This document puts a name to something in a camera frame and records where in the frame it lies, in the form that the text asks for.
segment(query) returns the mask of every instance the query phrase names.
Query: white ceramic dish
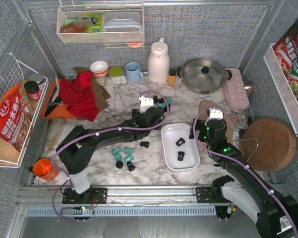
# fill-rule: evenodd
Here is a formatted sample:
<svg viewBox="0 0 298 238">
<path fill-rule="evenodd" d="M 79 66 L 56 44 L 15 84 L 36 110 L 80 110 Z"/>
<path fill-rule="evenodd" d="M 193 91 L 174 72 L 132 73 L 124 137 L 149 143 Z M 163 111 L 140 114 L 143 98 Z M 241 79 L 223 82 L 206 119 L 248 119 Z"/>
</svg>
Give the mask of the white ceramic dish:
<svg viewBox="0 0 298 238">
<path fill-rule="evenodd" d="M 165 125 L 161 130 L 164 158 L 171 170 L 191 170 L 200 164 L 200 155 L 197 143 L 189 139 L 191 126 L 185 123 Z M 183 138 L 185 143 L 177 146 L 175 143 Z M 178 161 L 178 151 L 185 153 L 183 161 Z"/>
</svg>

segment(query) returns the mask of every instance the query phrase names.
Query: green lid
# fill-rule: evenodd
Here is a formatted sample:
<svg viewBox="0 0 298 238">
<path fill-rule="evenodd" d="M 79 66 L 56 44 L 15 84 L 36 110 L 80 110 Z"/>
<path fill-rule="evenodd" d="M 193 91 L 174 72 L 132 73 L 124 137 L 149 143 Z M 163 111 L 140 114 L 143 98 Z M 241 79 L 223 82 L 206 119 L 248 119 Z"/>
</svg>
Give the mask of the green lid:
<svg viewBox="0 0 298 238">
<path fill-rule="evenodd" d="M 109 75 L 112 77 L 119 77 L 123 75 L 123 69 L 120 67 L 112 67 L 109 70 Z"/>
</svg>

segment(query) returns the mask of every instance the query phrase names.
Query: wall shelf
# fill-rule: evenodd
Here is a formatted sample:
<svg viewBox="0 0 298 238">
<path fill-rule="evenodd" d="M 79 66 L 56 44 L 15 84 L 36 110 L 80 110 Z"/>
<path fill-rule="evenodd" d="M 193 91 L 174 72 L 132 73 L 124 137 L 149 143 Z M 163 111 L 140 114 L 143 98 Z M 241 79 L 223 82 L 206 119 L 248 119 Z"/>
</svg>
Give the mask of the wall shelf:
<svg viewBox="0 0 298 238">
<path fill-rule="evenodd" d="M 20 87 L 21 95 L 25 94 L 25 92 L 23 92 L 24 89 L 22 89 L 23 88 L 22 85 L 25 82 L 23 71 L 21 69 L 21 67 L 23 67 L 23 66 L 32 70 L 35 73 L 38 73 L 37 71 L 33 70 L 26 64 L 15 59 L 15 62 L 13 64 L 12 68 L 10 69 L 7 77 L 4 79 L 3 86 L 0 90 L 0 100 L 2 99 L 3 95 L 10 88 L 12 88 L 13 86 L 15 86 L 18 83 L 21 83 L 21 87 Z M 42 90 L 42 95 L 36 104 L 35 113 L 32 117 L 32 121 L 31 121 L 29 130 L 27 132 L 26 138 L 24 140 L 24 144 L 22 146 L 21 151 L 18 152 L 9 142 L 0 138 L 0 167 L 10 167 L 10 168 L 19 168 L 20 167 L 23 157 L 25 155 L 25 152 L 27 150 L 27 145 L 31 139 L 31 130 L 33 129 L 35 122 L 39 117 L 40 109 L 42 107 L 42 104 L 43 104 L 43 101 L 45 98 L 45 94 L 48 89 L 49 81 L 46 77 L 44 77 L 44 79 L 45 79 L 45 84 L 44 84 L 44 88 Z"/>
<path fill-rule="evenodd" d="M 281 66 L 278 63 L 273 46 L 274 44 L 270 44 L 266 54 L 264 55 L 264 61 L 269 69 L 270 75 L 273 78 L 279 96 L 293 126 L 294 132 L 298 134 L 298 102 L 290 88 Z"/>
<path fill-rule="evenodd" d="M 100 9 L 97 5 L 75 5 L 58 7 L 57 35 L 64 43 L 99 43 L 103 42 L 106 47 L 129 47 L 128 42 L 145 41 L 144 6 L 134 5 L 131 9 Z M 65 19 L 79 19 L 83 13 L 107 12 L 138 12 L 141 16 L 142 31 L 132 32 L 83 32 L 83 33 L 61 33 L 60 28 L 64 26 Z"/>
</svg>

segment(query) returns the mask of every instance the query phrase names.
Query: blue mug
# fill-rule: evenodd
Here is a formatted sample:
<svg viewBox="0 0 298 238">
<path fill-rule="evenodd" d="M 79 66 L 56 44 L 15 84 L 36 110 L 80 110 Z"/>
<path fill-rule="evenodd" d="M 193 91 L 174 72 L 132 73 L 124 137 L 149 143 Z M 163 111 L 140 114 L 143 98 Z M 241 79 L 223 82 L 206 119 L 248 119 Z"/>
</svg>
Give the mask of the blue mug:
<svg viewBox="0 0 298 238">
<path fill-rule="evenodd" d="M 138 82 L 144 79 L 144 74 L 140 70 L 140 64 L 137 62 L 129 62 L 126 67 L 127 80 L 130 82 Z"/>
</svg>

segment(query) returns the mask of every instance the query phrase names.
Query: red cloth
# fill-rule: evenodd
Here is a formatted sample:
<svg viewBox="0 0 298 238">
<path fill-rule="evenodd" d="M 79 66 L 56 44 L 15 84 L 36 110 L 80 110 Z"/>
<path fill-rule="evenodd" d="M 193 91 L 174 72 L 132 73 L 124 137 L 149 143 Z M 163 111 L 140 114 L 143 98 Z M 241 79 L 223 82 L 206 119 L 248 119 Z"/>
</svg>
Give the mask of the red cloth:
<svg viewBox="0 0 298 238">
<path fill-rule="evenodd" d="M 67 110 L 74 116 L 89 121 L 94 121 L 99 113 L 91 87 L 92 80 L 91 72 L 83 72 L 77 75 L 74 82 L 62 78 L 60 84 L 60 97 L 63 103 L 67 104 Z"/>
</svg>

